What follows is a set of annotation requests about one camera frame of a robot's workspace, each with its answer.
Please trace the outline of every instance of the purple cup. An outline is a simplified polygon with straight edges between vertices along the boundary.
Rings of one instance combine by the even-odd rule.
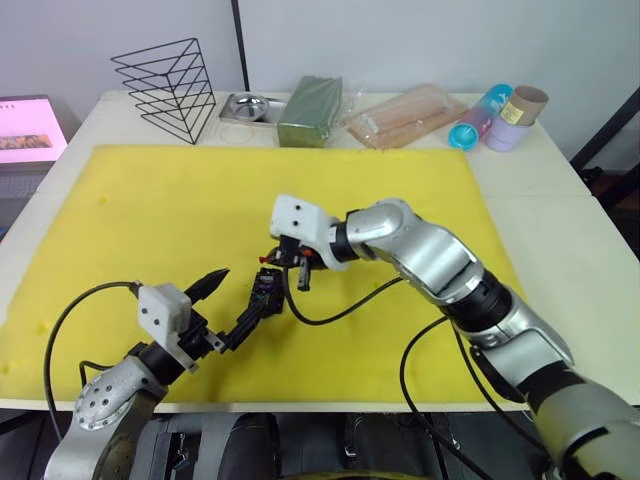
[[[513,150],[525,137],[531,125],[511,125],[497,116],[491,125],[491,130],[484,139],[484,143],[491,150],[508,152]]]

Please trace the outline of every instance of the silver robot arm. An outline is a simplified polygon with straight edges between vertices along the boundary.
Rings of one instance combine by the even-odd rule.
[[[195,372],[208,353],[234,351],[261,319],[282,311],[282,274],[262,269],[234,328],[210,331],[192,305],[211,294],[228,272],[211,272],[185,292],[170,283],[138,287],[138,323],[154,341],[138,344],[84,386],[45,480],[128,479],[138,438],[169,385],[182,373]]]
[[[557,332],[450,231],[396,198],[340,221],[280,195],[271,234],[280,239],[275,257],[282,264],[295,264],[300,248],[336,270],[358,258],[391,263],[469,340],[472,358],[496,392],[529,405],[552,460],[569,479],[640,479],[639,413],[578,375]]]

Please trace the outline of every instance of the clear plastic package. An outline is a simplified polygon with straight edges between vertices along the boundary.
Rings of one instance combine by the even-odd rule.
[[[369,148],[399,148],[460,118],[467,106],[434,85],[423,85],[347,119]]]

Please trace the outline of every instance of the pink screen display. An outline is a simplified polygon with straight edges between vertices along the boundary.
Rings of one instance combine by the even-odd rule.
[[[0,97],[0,163],[56,161],[67,142],[46,97]]]

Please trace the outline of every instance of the cardboard tube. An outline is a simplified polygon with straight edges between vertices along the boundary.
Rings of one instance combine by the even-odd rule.
[[[500,117],[511,125],[524,127],[533,125],[549,101],[549,96],[535,87],[516,87],[509,101],[500,112]]]

